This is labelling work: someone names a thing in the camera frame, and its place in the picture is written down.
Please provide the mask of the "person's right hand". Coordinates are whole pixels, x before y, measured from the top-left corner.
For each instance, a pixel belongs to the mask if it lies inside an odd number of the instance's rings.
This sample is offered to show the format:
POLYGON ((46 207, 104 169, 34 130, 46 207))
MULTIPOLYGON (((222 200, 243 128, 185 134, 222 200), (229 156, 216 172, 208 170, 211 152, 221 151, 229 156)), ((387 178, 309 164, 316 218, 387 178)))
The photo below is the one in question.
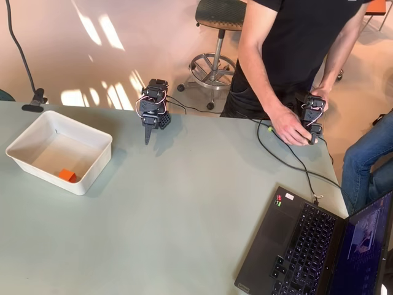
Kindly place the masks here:
POLYGON ((283 107, 270 115, 271 123, 280 138, 289 145, 309 145, 311 134, 301 125, 298 117, 283 107))

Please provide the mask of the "person's left hand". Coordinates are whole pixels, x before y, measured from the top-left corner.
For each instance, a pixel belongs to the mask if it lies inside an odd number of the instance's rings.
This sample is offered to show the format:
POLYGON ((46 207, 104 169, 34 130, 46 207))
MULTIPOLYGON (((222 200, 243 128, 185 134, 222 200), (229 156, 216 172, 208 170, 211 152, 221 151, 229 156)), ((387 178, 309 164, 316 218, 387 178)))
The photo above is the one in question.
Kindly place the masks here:
POLYGON ((331 86, 320 85, 311 91, 314 96, 320 96, 325 101, 324 111, 329 109, 329 94, 332 90, 331 86))

